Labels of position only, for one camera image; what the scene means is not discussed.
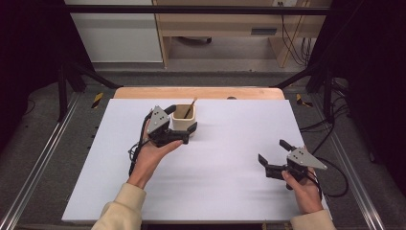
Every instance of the black curtain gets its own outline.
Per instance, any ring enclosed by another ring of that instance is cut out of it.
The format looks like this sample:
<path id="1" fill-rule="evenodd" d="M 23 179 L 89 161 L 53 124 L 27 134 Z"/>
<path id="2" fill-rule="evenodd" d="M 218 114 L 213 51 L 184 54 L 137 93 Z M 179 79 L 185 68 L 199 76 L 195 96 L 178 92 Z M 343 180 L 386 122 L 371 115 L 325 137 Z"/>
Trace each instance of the black curtain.
<path id="1" fill-rule="evenodd" d="M 334 1 L 345 7 L 352 1 Z M 333 77 L 349 82 L 348 103 L 371 156 L 384 163 L 406 195 L 406 5 L 403 1 L 366 0 L 346 26 L 327 67 Z M 315 44 L 310 64 L 317 62 L 349 16 L 329 16 Z M 321 81 L 324 76 L 312 76 Z"/>
<path id="2" fill-rule="evenodd" d="M 66 61 L 94 71 L 67 11 L 45 11 L 63 0 L 0 1 L 0 151 L 27 109 L 29 95 L 57 81 Z"/>

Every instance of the table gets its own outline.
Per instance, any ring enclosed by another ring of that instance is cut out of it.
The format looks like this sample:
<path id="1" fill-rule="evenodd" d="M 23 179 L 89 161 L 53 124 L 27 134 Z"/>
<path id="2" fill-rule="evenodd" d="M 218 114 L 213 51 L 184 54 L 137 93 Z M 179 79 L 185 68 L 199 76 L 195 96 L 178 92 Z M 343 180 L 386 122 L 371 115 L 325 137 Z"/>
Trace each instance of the table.
<path id="1" fill-rule="evenodd" d="M 151 99 L 155 93 L 167 98 Z M 276 100 L 213 100 L 242 99 L 244 94 Z M 304 144 L 281 90 L 134 87 L 119 89 L 106 108 L 62 220 L 97 220 L 127 179 L 125 153 L 138 139 L 134 133 L 139 133 L 144 112 L 154 104 L 190 103 L 194 96 L 201 96 L 195 103 L 197 131 L 187 146 L 162 160 L 147 184 L 144 223 L 253 223 L 299 215 L 284 181 L 266 178 L 258 162 L 260 153 L 270 163 L 285 163 L 280 138 L 294 146 Z"/>
<path id="2" fill-rule="evenodd" d="M 283 1 L 286 7 L 329 7 L 331 0 Z M 277 7 L 277 1 L 269 0 L 153 0 L 156 6 L 248 6 Z M 272 50 L 281 68 L 285 67 L 296 38 L 317 38 L 325 17 L 323 15 L 286 15 L 284 25 L 280 15 L 244 14 L 166 14 L 156 13 L 158 35 L 161 43 L 163 62 L 168 66 L 171 38 L 174 36 L 265 36 L 269 38 Z"/>

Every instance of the sleeve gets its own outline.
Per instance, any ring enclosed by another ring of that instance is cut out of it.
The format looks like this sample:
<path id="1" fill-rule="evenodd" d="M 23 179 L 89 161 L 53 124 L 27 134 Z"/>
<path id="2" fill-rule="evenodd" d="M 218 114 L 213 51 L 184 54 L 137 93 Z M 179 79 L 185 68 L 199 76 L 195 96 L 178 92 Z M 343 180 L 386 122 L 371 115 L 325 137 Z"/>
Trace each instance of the sleeve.
<path id="1" fill-rule="evenodd" d="M 334 224 L 327 210 L 297 216 L 290 220 L 295 230 L 334 230 Z"/>
<path id="2" fill-rule="evenodd" d="M 92 229 L 140 229 L 141 208 L 146 195 L 144 190 L 125 183 L 114 201 L 104 206 L 101 217 Z"/>

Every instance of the hand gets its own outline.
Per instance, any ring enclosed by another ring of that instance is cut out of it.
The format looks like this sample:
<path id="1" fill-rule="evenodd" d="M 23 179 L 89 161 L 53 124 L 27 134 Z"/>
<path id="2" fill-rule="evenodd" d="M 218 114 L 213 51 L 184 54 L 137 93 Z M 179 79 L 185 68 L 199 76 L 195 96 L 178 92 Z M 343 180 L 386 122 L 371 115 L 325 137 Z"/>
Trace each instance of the hand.
<path id="1" fill-rule="evenodd" d="M 308 175 L 313 178 L 314 175 L 310 172 Z M 298 203 L 299 211 L 301 211 L 303 215 L 324 209 L 319 197 L 319 190 L 311 180 L 304 178 L 298 182 L 293 175 L 287 171 L 282 171 L 282 176 L 286 183 L 295 191 L 296 202 Z"/>
<path id="2" fill-rule="evenodd" d="M 144 138 L 147 138 L 147 133 L 145 131 L 143 135 L 143 139 Z M 144 189 L 162 158 L 171 151 L 176 150 L 182 144 L 182 141 L 174 141 L 158 148 L 151 142 L 146 143 L 138 154 L 137 163 L 135 164 L 134 170 L 128 178 L 127 183 Z"/>

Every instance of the white board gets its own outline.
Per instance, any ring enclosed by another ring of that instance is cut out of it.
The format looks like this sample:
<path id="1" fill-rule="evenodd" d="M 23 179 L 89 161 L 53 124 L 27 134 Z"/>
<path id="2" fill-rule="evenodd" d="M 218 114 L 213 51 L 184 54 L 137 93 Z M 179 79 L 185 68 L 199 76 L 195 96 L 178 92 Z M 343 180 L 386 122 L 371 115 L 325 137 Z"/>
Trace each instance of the white board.
<path id="1" fill-rule="evenodd" d="M 127 151 L 155 105 L 191 100 L 110 100 L 62 220 L 96 221 L 128 179 Z M 167 155 L 146 186 L 145 223 L 285 221 L 299 215 L 285 182 L 265 177 L 258 154 L 283 165 L 280 139 L 304 145 L 289 101 L 198 100 L 197 131 Z"/>

